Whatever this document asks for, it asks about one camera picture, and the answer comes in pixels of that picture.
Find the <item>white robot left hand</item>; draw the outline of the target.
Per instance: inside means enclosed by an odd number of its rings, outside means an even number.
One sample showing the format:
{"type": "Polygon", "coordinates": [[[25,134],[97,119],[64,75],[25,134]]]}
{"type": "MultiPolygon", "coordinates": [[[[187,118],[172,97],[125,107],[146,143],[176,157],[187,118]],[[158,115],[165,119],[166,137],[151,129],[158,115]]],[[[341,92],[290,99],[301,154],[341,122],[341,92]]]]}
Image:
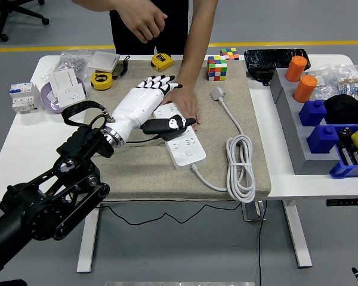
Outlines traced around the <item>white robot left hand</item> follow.
{"type": "Polygon", "coordinates": [[[112,113],[114,121],[106,123],[102,129],[112,146],[123,146],[134,129],[141,129],[148,135],[172,133],[186,129],[196,122],[194,118],[184,119],[181,116],[169,119],[150,118],[167,93],[182,87],[179,83],[171,82],[174,78],[165,75],[151,76],[128,92],[112,113]]]}

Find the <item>person's left hand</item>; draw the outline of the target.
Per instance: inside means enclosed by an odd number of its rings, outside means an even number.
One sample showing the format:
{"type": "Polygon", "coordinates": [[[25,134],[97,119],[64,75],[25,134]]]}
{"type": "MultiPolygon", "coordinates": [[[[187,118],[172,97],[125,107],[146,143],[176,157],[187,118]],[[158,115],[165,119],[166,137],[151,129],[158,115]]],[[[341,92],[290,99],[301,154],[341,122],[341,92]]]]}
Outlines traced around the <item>person's left hand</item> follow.
{"type": "Polygon", "coordinates": [[[196,123],[194,123],[192,127],[193,130],[197,132],[201,120],[199,104],[195,92],[191,88],[176,88],[165,96],[162,101],[162,105],[172,102],[177,106],[183,117],[193,118],[196,120],[196,123]]]}

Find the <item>person's right hand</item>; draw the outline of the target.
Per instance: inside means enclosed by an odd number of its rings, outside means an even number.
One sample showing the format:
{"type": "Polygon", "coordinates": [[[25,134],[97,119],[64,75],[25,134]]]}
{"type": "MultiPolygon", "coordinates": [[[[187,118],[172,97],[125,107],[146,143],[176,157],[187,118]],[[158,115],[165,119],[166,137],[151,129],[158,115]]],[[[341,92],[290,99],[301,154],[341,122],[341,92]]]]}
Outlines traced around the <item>person's right hand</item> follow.
{"type": "Polygon", "coordinates": [[[142,43],[158,37],[168,18],[152,1],[121,1],[116,10],[126,27],[142,43]]]}

